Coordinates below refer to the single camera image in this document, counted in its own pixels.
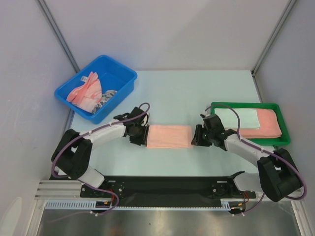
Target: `white table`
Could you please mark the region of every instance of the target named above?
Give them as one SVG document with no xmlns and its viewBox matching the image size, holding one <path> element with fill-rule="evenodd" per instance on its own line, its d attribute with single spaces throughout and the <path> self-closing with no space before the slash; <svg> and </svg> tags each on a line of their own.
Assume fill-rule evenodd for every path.
<svg viewBox="0 0 315 236">
<path fill-rule="evenodd" d="M 113 116 L 149 102 L 149 124 L 190 125 L 212 102 L 259 102 L 250 71 L 137 71 L 134 91 L 99 125 L 75 114 L 76 131 L 91 130 Z M 218 147 L 147 149 L 118 138 L 91 154 L 90 166 L 106 176 L 229 176 L 238 171 L 257 173 L 241 157 Z"/>
</svg>

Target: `crumpled pink cloth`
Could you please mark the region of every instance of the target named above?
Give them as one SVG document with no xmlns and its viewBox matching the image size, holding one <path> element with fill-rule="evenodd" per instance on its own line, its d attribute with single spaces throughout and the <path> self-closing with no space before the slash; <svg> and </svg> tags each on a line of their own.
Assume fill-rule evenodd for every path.
<svg viewBox="0 0 315 236">
<path fill-rule="evenodd" d="M 147 148 L 192 148 L 188 125 L 150 125 Z"/>
<path fill-rule="evenodd" d="M 244 138 L 271 139 L 278 138 L 281 136 L 282 132 L 278 124 L 277 115 L 273 110 L 257 109 L 257 116 L 260 123 L 260 128 L 241 129 L 240 133 Z"/>
<path fill-rule="evenodd" d="M 96 73 L 91 72 L 86 82 L 71 91 L 67 101 L 84 111 L 92 112 L 102 98 L 102 87 Z"/>
</svg>

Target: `green tray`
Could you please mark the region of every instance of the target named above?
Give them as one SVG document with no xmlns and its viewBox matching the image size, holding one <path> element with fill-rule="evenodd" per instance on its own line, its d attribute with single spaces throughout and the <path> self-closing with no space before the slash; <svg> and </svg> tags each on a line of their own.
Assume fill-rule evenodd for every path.
<svg viewBox="0 0 315 236">
<path fill-rule="evenodd" d="M 220 106 L 219 104 L 223 104 L 229 106 L 231 108 L 261 108 L 261 109 L 270 109 L 273 110 L 277 115 L 278 124 L 282 135 L 279 138 L 274 139 L 250 139 L 254 143 L 263 146 L 280 146 L 280 145 L 288 145 L 290 143 L 289 133 L 287 131 L 284 118 L 282 117 L 280 107 L 275 103 L 242 103 L 242 102 L 213 102 L 211 103 L 211 114 L 214 114 L 215 108 L 226 108 L 224 106 Z"/>
</svg>

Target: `blue bin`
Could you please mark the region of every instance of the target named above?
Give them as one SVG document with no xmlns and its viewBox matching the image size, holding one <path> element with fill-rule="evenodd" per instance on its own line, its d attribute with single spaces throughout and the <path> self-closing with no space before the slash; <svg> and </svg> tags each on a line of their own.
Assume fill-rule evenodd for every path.
<svg viewBox="0 0 315 236">
<path fill-rule="evenodd" d="M 95 114 L 83 111 L 66 100 L 73 89 L 84 84 L 84 82 L 81 81 L 82 76 L 88 77 L 91 72 L 98 74 L 102 86 L 102 93 L 105 93 L 107 90 L 117 91 Z M 133 83 L 136 78 L 137 73 L 134 70 L 131 70 L 106 55 L 102 55 L 57 88 L 55 97 L 83 118 L 90 120 L 94 124 L 99 124 L 133 91 Z"/>
</svg>

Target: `folded white cloth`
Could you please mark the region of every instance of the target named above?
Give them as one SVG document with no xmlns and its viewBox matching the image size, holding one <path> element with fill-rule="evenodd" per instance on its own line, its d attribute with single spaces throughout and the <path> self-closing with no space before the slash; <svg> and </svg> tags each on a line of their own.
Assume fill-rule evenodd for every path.
<svg viewBox="0 0 315 236">
<path fill-rule="evenodd" d="M 235 112 L 241 120 L 241 129 L 259 129 L 257 110 L 255 108 L 236 108 Z M 215 108 L 215 114 L 219 116 L 225 129 L 236 129 L 238 120 L 236 115 L 228 108 Z"/>
</svg>

